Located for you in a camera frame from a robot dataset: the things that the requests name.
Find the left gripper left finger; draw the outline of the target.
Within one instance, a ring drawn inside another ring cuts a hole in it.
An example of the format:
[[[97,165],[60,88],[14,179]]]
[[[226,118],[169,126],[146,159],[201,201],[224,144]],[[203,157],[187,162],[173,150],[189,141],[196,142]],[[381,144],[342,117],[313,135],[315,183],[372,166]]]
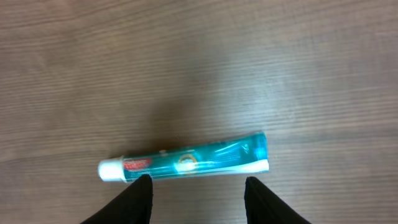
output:
[[[152,206],[152,178],[145,174],[81,224],[149,224]]]

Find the teal toothpaste tube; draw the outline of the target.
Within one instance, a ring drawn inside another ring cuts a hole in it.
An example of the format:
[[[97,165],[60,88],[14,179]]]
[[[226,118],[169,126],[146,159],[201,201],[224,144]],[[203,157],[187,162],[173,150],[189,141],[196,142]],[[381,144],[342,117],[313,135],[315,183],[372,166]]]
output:
[[[122,156],[98,164],[104,182],[134,182],[142,175],[153,179],[251,174],[269,170],[267,139],[263,132],[201,146]]]

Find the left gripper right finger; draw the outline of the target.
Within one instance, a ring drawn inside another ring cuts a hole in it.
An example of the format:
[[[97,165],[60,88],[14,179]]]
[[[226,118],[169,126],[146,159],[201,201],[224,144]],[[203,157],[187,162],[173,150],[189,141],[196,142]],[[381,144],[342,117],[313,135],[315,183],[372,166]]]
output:
[[[246,179],[244,203],[248,224],[310,224],[256,177]]]

